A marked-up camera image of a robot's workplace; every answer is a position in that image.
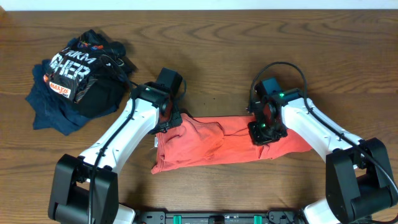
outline folded garment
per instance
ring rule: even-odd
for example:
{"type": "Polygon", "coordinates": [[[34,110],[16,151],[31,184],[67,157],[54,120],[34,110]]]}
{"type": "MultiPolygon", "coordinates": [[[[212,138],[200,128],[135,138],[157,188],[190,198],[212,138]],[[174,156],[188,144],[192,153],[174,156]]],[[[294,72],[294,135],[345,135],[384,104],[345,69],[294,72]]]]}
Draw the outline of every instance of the folded garment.
{"type": "Polygon", "coordinates": [[[311,146],[296,132],[263,146],[252,143],[248,123],[253,116],[190,118],[181,114],[181,126],[158,133],[157,164],[152,173],[180,167],[275,159],[290,152],[306,152],[311,146]]]}
{"type": "MultiPolygon", "coordinates": [[[[58,93],[45,84],[43,76],[49,63],[50,60],[43,60],[42,65],[35,65],[32,71],[35,83],[26,100],[36,112],[33,129],[54,128],[64,135],[69,135],[92,118],[87,118],[74,110],[69,102],[60,98],[58,93]]],[[[115,112],[120,101],[121,99],[97,117],[115,112]]]]}

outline logo on shirt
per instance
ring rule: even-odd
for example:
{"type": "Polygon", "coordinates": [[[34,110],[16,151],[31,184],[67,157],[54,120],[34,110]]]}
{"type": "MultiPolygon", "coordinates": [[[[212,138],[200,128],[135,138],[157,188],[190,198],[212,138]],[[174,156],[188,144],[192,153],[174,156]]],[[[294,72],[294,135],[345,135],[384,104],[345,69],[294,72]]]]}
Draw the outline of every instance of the logo on shirt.
{"type": "Polygon", "coordinates": [[[65,87],[63,87],[63,86],[60,86],[60,85],[57,85],[57,84],[55,84],[55,83],[53,83],[53,82],[50,82],[50,88],[51,88],[52,90],[54,90],[55,92],[57,92],[57,93],[63,95],[64,97],[69,98],[70,89],[65,88],[65,87]]]}

